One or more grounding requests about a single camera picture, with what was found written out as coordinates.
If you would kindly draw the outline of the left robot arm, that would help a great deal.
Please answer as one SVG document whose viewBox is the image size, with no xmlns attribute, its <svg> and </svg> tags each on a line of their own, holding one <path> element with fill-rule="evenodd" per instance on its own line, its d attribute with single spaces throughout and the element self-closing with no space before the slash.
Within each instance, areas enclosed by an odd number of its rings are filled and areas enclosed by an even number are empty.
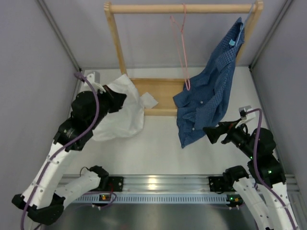
<svg viewBox="0 0 307 230">
<path fill-rule="evenodd" d="M 126 98 L 126 94 L 107 86 L 77 94 L 71 103 L 70 117 L 59 126 L 39 173 L 22 194 L 12 199 L 12 203 L 23 210 L 23 218 L 52 225 L 77 198 L 92 190 L 107 189 L 109 174 L 101 166 L 89 168 L 66 186 L 58 184 L 76 154 L 92 138 L 94 129 L 107 114 L 118 112 Z"/>
</svg>

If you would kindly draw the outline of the white shirt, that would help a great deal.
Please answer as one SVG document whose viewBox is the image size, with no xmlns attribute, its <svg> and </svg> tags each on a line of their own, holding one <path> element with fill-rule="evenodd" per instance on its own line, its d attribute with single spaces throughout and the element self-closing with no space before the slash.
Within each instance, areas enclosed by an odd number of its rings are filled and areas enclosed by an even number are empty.
<svg viewBox="0 0 307 230">
<path fill-rule="evenodd" d="M 93 131 L 92 139 L 107 141 L 114 138 L 130 138 L 143 129 L 144 110 L 158 105 L 158 101 L 148 92 L 139 95 L 136 86 L 124 74 L 107 85 L 112 91 L 127 96 L 122 108 L 108 113 Z"/>
</svg>

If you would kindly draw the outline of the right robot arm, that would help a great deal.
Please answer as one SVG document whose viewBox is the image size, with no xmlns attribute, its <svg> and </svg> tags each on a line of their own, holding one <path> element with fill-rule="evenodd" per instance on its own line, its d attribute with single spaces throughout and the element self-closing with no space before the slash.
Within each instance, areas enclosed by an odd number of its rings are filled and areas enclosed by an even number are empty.
<svg viewBox="0 0 307 230">
<path fill-rule="evenodd" d="M 247 125 L 239 121 L 220 122 L 217 127 L 204 127 L 203 131 L 212 144 L 226 135 L 222 144 L 234 144 L 250 159 L 247 171 L 243 166 L 226 169 L 223 184 L 243 199 L 257 228 L 299 229 L 287 193 L 286 176 L 273 155 L 276 143 L 272 132 L 258 126 L 249 134 Z"/>
</svg>

